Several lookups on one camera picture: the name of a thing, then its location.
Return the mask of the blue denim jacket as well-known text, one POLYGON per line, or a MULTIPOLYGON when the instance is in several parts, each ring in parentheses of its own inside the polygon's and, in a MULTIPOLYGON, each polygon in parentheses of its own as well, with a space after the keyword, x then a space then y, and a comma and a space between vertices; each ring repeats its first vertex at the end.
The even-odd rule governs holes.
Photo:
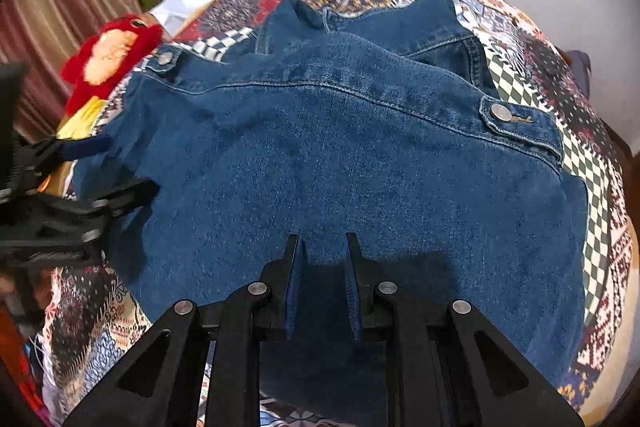
POLYGON ((501 101, 451 0, 356 17, 283 0, 218 62, 166 44, 105 131, 73 187, 158 184, 107 251, 150 320, 226 298, 304 240, 293 337, 262 350, 271 398, 386 421, 384 351, 349 327, 348 233, 400 288, 477 306, 550 384, 576 355, 586 184, 551 115, 501 101))

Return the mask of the colourful patchwork bedspread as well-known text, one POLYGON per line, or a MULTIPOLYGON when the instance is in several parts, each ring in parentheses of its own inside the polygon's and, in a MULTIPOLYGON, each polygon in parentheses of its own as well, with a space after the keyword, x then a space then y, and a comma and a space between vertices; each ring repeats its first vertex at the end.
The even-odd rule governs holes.
MULTIPOLYGON (((247 38, 280 0, 200 3, 176 40, 219 61, 247 38)), ((356 15, 413 0, 305 0, 356 15)), ((586 333, 564 374, 561 395, 588 425, 600 423, 634 373, 632 323, 638 301, 638 247, 627 216, 613 142, 590 105, 568 55, 521 10, 503 0, 454 0, 460 22, 483 43, 503 100, 552 113, 562 131, 564 166, 587 184, 584 248, 586 333)), ((44 403, 60 425, 70 410, 149 327, 125 285, 108 268, 57 269, 41 333, 44 403)))

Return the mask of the yellow fleece blanket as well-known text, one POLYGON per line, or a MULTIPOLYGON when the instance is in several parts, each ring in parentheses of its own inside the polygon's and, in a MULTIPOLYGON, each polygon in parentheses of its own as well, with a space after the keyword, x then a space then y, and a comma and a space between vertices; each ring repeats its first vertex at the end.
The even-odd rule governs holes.
POLYGON ((96 96, 90 98, 73 116, 66 119, 56 132, 56 137, 61 140, 88 138, 105 104, 106 101, 103 98, 97 98, 96 96))

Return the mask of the red plush toy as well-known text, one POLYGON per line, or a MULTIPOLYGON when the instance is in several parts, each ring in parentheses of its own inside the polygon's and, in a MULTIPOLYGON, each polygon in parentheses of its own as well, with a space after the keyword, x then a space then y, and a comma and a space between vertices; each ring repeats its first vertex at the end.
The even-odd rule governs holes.
POLYGON ((62 66, 73 88, 65 115, 74 116, 92 98, 107 100, 117 85, 163 41, 164 30, 137 14, 126 14, 87 39, 62 66))

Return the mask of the striped brown curtain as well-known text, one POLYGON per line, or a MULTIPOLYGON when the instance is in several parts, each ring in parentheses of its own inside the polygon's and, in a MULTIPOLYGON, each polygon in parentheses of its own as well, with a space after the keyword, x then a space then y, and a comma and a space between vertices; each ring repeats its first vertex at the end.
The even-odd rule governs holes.
POLYGON ((70 86, 60 77, 66 60, 102 26, 137 12, 137 0, 2 0, 1 61, 24 62, 14 126, 28 141, 53 133, 70 86))

